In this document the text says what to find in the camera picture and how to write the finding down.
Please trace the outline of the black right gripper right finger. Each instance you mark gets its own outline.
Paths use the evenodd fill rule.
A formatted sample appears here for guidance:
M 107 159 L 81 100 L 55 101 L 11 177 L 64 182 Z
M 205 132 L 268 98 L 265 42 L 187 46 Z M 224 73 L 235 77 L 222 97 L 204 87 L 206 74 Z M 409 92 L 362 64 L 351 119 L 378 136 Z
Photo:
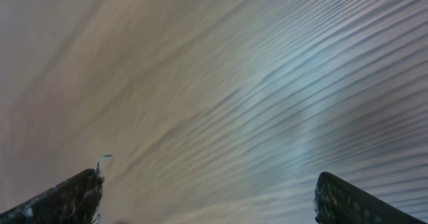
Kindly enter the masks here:
M 319 224 L 425 224 L 329 172 L 318 177 L 314 210 Z

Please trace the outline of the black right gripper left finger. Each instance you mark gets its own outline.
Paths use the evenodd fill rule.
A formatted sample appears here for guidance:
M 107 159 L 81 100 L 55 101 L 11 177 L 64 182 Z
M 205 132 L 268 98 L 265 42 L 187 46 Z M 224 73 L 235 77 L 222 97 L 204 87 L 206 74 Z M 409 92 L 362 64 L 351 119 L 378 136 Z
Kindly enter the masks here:
M 91 224 L 102 198 L 104 177 L 86 169 L 1 214 L 1 224 Z

